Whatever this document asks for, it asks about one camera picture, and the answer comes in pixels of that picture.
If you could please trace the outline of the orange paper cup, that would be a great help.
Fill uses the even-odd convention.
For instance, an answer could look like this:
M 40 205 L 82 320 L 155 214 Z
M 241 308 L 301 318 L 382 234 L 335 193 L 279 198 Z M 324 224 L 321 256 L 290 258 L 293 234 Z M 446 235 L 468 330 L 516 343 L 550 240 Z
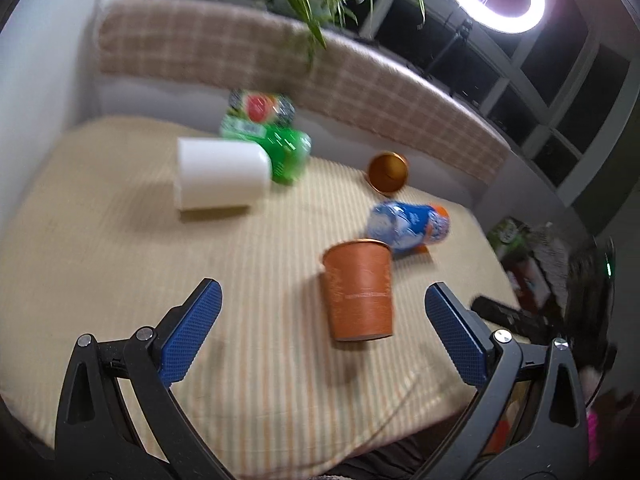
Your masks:
M 383 196 L 399 193 L 409 180 L 409 163 L 395 152 L 375 155 L 369 162 L 366 179 L 370 187 Z
M 362 238 L 330 247 L 322 256 L 330 333 L 339 342 L 393 335 L 392 252 Z

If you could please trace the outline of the white paper cup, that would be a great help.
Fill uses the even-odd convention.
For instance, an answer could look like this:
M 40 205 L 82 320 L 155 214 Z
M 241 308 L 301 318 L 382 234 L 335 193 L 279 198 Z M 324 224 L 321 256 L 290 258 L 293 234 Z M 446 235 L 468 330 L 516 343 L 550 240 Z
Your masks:
M 180 211 L 252 206 L 270 190 L 270 157 L 253 142 L 179 138 L 176 162 Z

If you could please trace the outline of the green box at right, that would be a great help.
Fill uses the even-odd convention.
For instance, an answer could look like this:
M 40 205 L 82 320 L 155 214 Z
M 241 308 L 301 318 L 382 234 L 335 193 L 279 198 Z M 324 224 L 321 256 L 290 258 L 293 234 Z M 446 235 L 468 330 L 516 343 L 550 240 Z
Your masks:
M 504 217 L 486 235 L 489 245 L 502 261 L 526 255 L 529 251 L 530 227 L 513 217 Z

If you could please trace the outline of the blue orange plastic bottle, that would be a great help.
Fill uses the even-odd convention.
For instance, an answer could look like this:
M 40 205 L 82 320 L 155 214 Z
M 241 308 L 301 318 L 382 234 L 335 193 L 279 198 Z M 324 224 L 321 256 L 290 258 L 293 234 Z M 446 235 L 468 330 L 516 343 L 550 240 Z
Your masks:
M 450 232 L 450 217 L 441 206 L 388 200 L 371 209 L 364 232 L 404 256 L 442 242 Z

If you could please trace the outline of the green plastic bottle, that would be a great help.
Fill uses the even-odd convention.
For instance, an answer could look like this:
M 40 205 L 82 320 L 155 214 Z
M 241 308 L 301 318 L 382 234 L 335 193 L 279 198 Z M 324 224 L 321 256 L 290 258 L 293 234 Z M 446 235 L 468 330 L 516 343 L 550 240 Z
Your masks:
M 302 176 L 310 159 L 310 136 L 292 128 L 258 124 L 248 119 L 226 115 L 219 132 L 225 139 L 260 145 L 271 160 L 272 180 L 280 184 L 295 183 Z

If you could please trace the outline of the grapefruit drink can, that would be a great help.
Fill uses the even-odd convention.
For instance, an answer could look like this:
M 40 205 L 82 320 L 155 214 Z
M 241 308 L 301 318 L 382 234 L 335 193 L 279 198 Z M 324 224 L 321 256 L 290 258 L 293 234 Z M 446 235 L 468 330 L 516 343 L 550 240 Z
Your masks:
M 295 118 L 295 106 L 287 96 L 235 89 L 229 94 L 228 114 L 262 125 L 288 127 Z

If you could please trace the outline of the plaid beige sill cloth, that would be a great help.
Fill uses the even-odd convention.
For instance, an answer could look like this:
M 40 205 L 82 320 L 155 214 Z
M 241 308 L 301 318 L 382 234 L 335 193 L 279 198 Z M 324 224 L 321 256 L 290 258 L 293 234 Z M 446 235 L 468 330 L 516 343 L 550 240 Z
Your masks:
M 307 51 L 292 18 L 228 3 L 119 0 L 96 26 L 98 66 L 124 75 L 260 90 L 414 148 L 486 184 L 509 155 L 499 133 L 444 92 L 336 32 Z

